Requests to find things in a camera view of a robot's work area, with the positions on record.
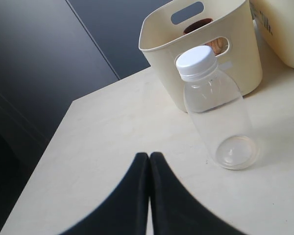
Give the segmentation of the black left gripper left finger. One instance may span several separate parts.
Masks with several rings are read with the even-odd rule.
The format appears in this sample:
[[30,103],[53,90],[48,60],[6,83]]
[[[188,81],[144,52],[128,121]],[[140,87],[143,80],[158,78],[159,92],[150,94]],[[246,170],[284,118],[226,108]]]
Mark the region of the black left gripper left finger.
[[64,235],[145,235],[149,204],[149,157],[137,153],[112,193]]

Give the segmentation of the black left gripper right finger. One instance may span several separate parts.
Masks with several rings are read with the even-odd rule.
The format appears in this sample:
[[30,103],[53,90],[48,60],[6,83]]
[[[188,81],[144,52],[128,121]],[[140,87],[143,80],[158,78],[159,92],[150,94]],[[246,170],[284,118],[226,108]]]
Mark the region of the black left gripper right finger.
[[242,235],[196,200],[176,177],[164,155],[153,152],[150,202],[155,235]]

